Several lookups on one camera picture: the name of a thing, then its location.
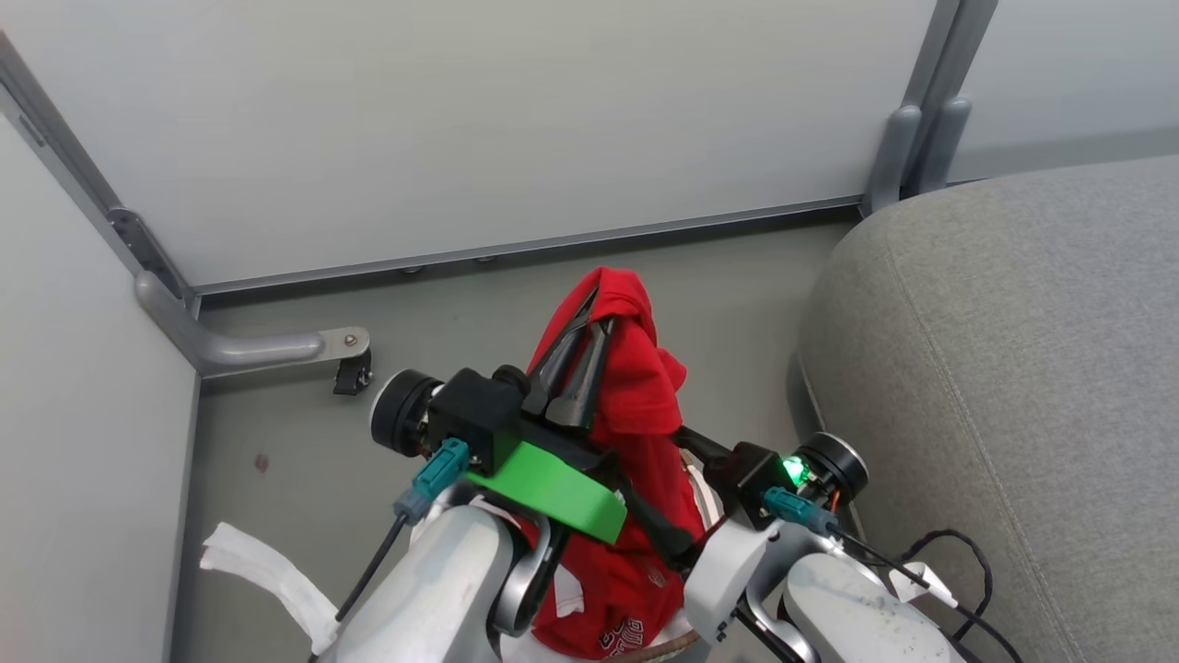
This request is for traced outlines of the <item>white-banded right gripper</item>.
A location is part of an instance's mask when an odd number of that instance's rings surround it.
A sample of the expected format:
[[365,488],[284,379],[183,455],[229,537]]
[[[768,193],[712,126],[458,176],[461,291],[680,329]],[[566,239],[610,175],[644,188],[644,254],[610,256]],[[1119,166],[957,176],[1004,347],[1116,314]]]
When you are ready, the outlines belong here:
[[[679,428],[677,446],[699,460],[704,470],[724,471],[731,466],[733,449],[694,429]],[[602,481],[623,497],[628,516],[668,569],[694,567],[686,580],[686,617],[700,638],[719,641],[723,630],[736,621],[733,612],[740,599],[757,624],[771,628],[772,616],[764,603],[784,576],[780,525],[764,531],[722,525],[698,558],[694,537],[643,498],[618,462],[602,462]]]

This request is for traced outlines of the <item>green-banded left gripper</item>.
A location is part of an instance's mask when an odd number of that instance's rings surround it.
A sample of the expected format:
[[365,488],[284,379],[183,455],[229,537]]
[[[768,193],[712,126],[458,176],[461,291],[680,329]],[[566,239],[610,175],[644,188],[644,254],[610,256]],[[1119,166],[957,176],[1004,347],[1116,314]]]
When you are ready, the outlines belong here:
[[[614,324],[614,319],[590,323],[597,294],[597,288],[590,290],[573,319],[528,370],[531,390],[525,412],[544,416],[553,400],[553,424],[574,429],[523,419],[519,421],[518,446],[502,458],[498,470],[488,473],[474,465],[466,479],[581,536],[615,544],[627,518],[625,501],[615,495],[618,458],[613,449],[597,448],[582,432],[592,428]],[[586,327],[584,352],[564,393],[554,398],[565,385]]]

